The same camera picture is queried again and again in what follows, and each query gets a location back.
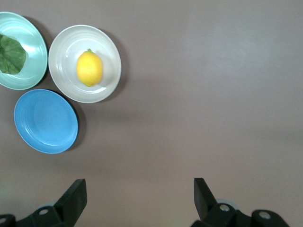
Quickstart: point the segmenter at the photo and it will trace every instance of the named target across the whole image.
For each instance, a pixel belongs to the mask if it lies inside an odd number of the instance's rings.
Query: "plate rim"
[[[46,53],[45,55],[45,62],[44,62],[44,70],[43,70],[43,73],[41,74],[41,76],[37,77],[37,82],[35,83],[32,83],[30,86],[26,86],[24,88],[13,88],[13,87],[10,87],[8,85],[5,85],[3,84],[1,81],[0,81],[0,84],[4,87],[7,87],[9,89],[12,89],[12,90],[27,90],[27,89],[30,89],[32,87],[34,87],[35,85],[37,85],[41,80],[42,78],[45,76],[45,73],[47,71],[47,66],[48,66],[48,49],[47,49],[47,46],[46,46],[46,42],[45,42],[45,39],[43,38],[41,32],[38,30],[38,28],[32,23],[30,22],[28,19],[26,19],[24,16],[20,15],[20,14],[17,14],[17,13],[14,13],[14,12],[10,12],[10,11],[1,11],[0,12],[0,15],[1,14],[7,14],[7,15],[14,15],[16,17],[18,17],[19,19],[21,19],[23,22],[27,23],[28,25],[30,25],[35,31],[37,31],[37,33],[39,34],[39,38],[41,38],[42,42],[41,42],[41,45]]]
[[[63,103],[65,104],[65,106],[68,107],[68,108],[71,110],[71,112],[74,114],[74,116],[75,116],[75,122],[74,122],[74,123],[75,123],[75,128],[76,128],[76,129],[75,129],[75,135],[72,137],[72,139],[71,139],[70,142],[69,142],[69,143],[71,143],[71,144],[70,144],[67,148],[65,148],[65,149],[63,149],[63,150],[61,149],[61,150],[56,151],[56,152],[48,152],[48,151],[45,151],[45,150],[43,150],[43,149],[39,149],[39,148],[37,148],[37,147],[34,147],[32,144],[30,144],[30,143],[24,138],[24,134],[21,133],[20,130],[19,130],[20,125],[18,125],[18,124],[17,124],[17,121],[16,121],[16,113],[17,113],[16,110],[17,110],[17,108],[18,108],[18,104],[20,104],[20,102],[22,101],[21,99],[24,98],[25,96],[27,96],[28,94],[33,93],[33,92],[41,92],[41,91],[50,93],[50,94],[52,94],[54,97],[61,99],[61,100],[63,101]],[[49,89],[43,89],[43,88],[33,89],[33,90],[30,90],[30,91],[27,91],[26,93],[24,93],[24,94],[18,99],[18,101],[17,101],[16,104],[15,104],[15,108],[14,108],[14,123],[15,123],[15,127],[16,127],[16,129],[17,129],[17,131],[18,131],[20,137],[22,138],[22,140],[25,141],[25,143],[26,143],[27,145],[29,145],[31,148],[33,148],[33,149],[35,149],[35,150],[37,150],[37,151],[39,151],[39,152],[45,153],[45,154],[59,154],[59,153],[62,153],[62,152],[67,151],[68,149],[70,149],[70,148],[72,147],[72,145],[73,145],[74,142],[76,141],[77,136],[78,136],[78,133],[79,133],[79,119],[78,119],[77,113],[76,113],[76,111],[74,110],[74,108],[72,107],[72,105],[71,105],[71,104],[70,104],[62,95],[58,94],[57,92],[52,91],[52,90],[49,90]]]
[[[52,49],[53,49],[53,47],[54,47],[54,44],[56,44],[56,40],[59,39],[59,36],[62,35],[62,33],[66,32],[66,31],[69,30],[69,29],[75,28],[75,27],[88,27],[88,28],[93,29],[93,30],[95,30],[96,32],[102,34],[102,35],[103,35],[104,37],[106,37],[107,40],[113,45],[113,47],[115,48],[115,52],[116,52],[116,54],[117,54],[117,56],[118,56],[118,70],[119,70],[119,72],[118,72],[118,76],[117,76],[117,83],[116,83],[114,89],[113,89],[110,93],[108,93],[107,96],[105,96],[105,97],[103,97],[103,98],[95,99],[94,101],[81,101],[81,100],[78,100],[78,99],[73,98],[73,97],[71,97],[70,95],[66,94],[65,90],[62,90],[62,88],[61,88],[60,86],[58,86],[58,84],[56,83],[56,81],[55,81],[55,79],[54,79],[54,77],[53,77],[53,73],[52,73],[51,67],[50,67],[50,65],[51,65],[51,57],[50,57],[50,56],[52,56]],[[72,26],[69,26],[69,27],[63,29],[63,30],[54,38],[54,40],[53,40],[53,42],[52,42],[52,44],[51,44],[51,46],[50,46],[50,48],[49,48],[48,68],[49,68],[49,72],[50,72],[50,74],[51,74],[51,77],[52,77],[52,79],[53,79],[53,82],[55,83],[55,85],[59,88],[59,90],[60,90],[64,95],[66,95],[68,98],[70,98],[70,99],[72,99],[72,100],[74,100],[74,101],[76,101],[76,102],[91,104],[91,103],[101,102],[102,100],[108,98],[108,97],[115,91],[115,89],[117,88],[117,86],[118,86],[118,84],[119,84],[119,82],[120,82],[120,79],[121,79],[121,74],[122,74],[122,61],[121,61],[121,55],[120,55],[120,53],[119,53],[119,50],[118,50],[116,44],[114,43],[114,41],[113,41],[105,32],[103,32],[101,29],[96,28],[96,27],[91,26],[91,25],[78,24],[78,25],[72,25]]]

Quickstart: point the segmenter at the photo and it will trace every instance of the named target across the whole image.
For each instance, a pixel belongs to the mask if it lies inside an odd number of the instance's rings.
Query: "green leaf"
[[[0,34],[0,70],[2,73],[18,74],[24,66],[26,51],[21,44]]]

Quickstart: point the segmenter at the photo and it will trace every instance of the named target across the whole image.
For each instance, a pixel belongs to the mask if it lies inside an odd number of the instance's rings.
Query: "dish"
[[[88,49],[103,62],[102,80],[91,87],[82,84],[76,74],[77,60]],[[107,98],[121,77],[121,59],[115,44],[104,32],[88,25],[75,25],[61,31],[50,47],[48,65],[53,81],[62,93],[81,103]]]
[[[22,95],[15,106],[14,120],[22,139],[47,154],[66,151],[78,134],[72,106],[51,90],[34,89]]]
[[[0,12],[0,33],[16,39],[27,52],[19,74],[10,75],[0,70],[0,84],[14,90],[35,86],[47,68],[47,49],[43,37],[31,22],[12,12]]]

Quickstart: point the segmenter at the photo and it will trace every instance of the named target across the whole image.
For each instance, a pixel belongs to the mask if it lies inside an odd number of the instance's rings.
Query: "lemon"
[[[91,49],[83,52],[77,61],[77,77],[88,87],[99,83],[103,72],[102,60]]]

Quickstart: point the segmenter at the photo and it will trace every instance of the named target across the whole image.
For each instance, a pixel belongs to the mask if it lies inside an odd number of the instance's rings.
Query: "table surface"
[[[74,145],[42,154],[19,136],[14,106],[28,90],[0,86],[0,214],[17,219],[85,178],[77,227],[188,227],[193,181],[251,215],[303,222],[303,1],[1,0],[48,48],[91,25],[116,44],[122,75],[104,101],[70,100]],[[55,86],[49,72],[34,88]]]

